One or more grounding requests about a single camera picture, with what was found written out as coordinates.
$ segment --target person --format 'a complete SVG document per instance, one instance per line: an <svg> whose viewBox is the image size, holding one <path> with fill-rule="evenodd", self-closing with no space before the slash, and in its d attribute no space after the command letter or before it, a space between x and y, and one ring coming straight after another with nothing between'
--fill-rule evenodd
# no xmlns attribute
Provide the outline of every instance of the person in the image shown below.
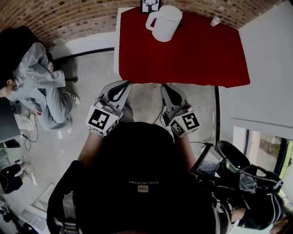
<svg viewBox="0 0 293 234"><path fill-rule="evenodd" d="M35 185L36 181L33 177L33 166L28 162L14 164L0 171L0 194L9 194L20 189L23 180L28 177Z"/></svg>
<svg viewBox="0 0 293 234"><path fill-rule="evenodd" d="M19 231L18 233L38 234L38 232L33 228L33 226L26 222L23 222L18 218L17 215L14 214L14 212L9 208L8 203L2 196L0 196L0 214L3 216L3 220L6 223L12 221L16 229Z"/></svg>
<svg viewBox="0 0 293 234"><path fill-rule="evenodd" d="M293 233L293 213L287 211L279 221L273 224L270 234L290 234Z"/></svg>
<svg viewBox="0 0 293 234"><path fill-rule="evenodd" d="M4 30L0 33L0 42L6 45L7 41L14 37L14 30ZM70 112L74 103L80 104L80 99L64 91L63 71L54 71L53 63L49 62L42 43L35 42L30 47L28 47L29 43L26 46L19 46L21 42L14 44L18 48L15 57L19 56L18 51L26 51L26 53L21 59L14 59L7 51L7 46L2 45L0 97L6 97L11 101L19 100L38 116L45 130L70 129L72 121Z"/></svg>
<svg viewBox="0 0 293 234"><path fill-rule="evenodd" d="M56 185L47 210L52 234L65 222L63 199L73 192L82 233L215 233L208 196L194 189L188 136L174 139L155 124L124 116L106 136L89 133L76 161Z"/></svg>
<svg viewBox="0 0 293 234"><path fill-rule="evenodd" d="M270 234L288 234L293 231L293 214L286 209L282 198L275 194L279 207L280 217L273 223ZM271 196L251 194L245 197L250 210L237 208L232 212L231 222L238 227L263 230L270 226L274 219L273 207L269 204Z"/></svg>

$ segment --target red tablecloth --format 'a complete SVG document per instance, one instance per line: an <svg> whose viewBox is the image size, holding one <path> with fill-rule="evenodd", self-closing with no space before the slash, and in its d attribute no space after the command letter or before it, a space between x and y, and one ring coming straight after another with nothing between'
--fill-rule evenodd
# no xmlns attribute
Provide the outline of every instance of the red tablecloth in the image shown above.
<svg viewBox="0 0 293 234"><path fill-rule="evenodd" d="M119 74L133 83L189 83L234 87L250 83L236 29L184 13L171 41L157 41L146 29L148 14L121 14Z"/></svg>

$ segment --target concrete floor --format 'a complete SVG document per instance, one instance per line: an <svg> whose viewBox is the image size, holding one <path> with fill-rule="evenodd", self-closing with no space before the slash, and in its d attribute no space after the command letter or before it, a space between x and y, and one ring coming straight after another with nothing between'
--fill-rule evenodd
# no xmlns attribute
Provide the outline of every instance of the concrete floor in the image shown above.
<svg viewBox="0 0 293 234"><path fill-rule="evenodd" d="M32 203L50 183L57 184L70 163L77 159L89 132L85 119L90 105L94 103L105 85L120 80L120 77L113 72L113 63L114 53L99 53L70 60L66 65L67 68L64 68L67 70L65 74L71 72L79 78L73 87L68 87L69 90L74 90L81 99L81 104L76 106L71 114L72 134L62 132L62 139L60 139L57 132L45 131L37 122L39 139L37 143L32 144L29 152L24 148L24 139L18 139L22 145L18 152L19 157L24 155L24 158L34 166L34 176L38 186L34 186L27 180L18 191L5 195L16 213ZM176 85L186 93L201 123L201 127L189 135L190 141L214 143L214 88ZM153 123L162 109L160 84L133 85L129 101L134 111L135 121ZM30 132L29 135L31 139L36 138L36 132ZM196 158L200 155L201 147L202 144L192 144Z"/></svg>

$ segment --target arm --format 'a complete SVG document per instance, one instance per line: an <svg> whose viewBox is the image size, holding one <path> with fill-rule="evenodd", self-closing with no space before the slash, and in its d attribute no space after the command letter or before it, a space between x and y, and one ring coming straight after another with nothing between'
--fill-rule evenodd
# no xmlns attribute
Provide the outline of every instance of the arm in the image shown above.
<svg viewBox="0 0 293 234"><path fill-rule="evenodd" d="M39 73L46 74L50 70L49 66L52 63L49 63L44 46L41 43L34 43L27 51L27 54L23 56L22 64L24 67L32 67L39 70Z"/></svg>
<svg viewBox="0 0 293 234"><path fill-rule="evenodd" d="M84 144L77 160L80 161L86 168L91 168L92 163L101 149L102 143L103 137L100 137L94 133L89 133L87 141Z"/></svg>
<svg viewBox="0 0 293 234"><path fill-rule="evenodd" d="M245 215L245 208L238 208L232 213L231 222L234 223L236 220L241 220Z"/></svg>
<svg viewBox="0 0 293 234"><path fill-rule="evenodd" d="M10 101L17 101L17 99L14 98L8 98ZM31 98L22 98L19 99L19 101L25 105L28 109L31 109L32 111L35 111L36 109L38 109L37 104L31 99Z"/></svg>
<svg viewBox="0 0 293 234"><path fill-rule="evenodd" d="M176 134L174 134L174 141L178 151L182 155L182 159L184 161L186 169L190 171L190 169L195 164L196 159L193 155L188 135L185 135L183 137L178 137Z"/></svg>

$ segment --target hair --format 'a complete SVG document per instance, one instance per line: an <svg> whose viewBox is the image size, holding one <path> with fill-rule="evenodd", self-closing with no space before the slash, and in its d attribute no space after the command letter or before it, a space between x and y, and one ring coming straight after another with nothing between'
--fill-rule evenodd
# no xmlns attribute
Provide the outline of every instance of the hair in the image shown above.
<svg viewBox="0 0 293 234"><path fill-rule="evenodd" d="M0 89L8 80L14 80L12 72L35 42L40 41L26 26L7 28L0 33Z"/></svg>
<svg viewBox="0 0 293 234"><path fill-rule="evenodd" d="M11 70L3 70L0 75L0 89L4 88L8 80L15 80Z"/></svg>
<svg viewBox="0 0 293 234"><path fill-rule="evenodd" d="M282 230L278 234L291 234L293 233L293 214L289 214L286 216L288 223L284 225Z"/></svg>

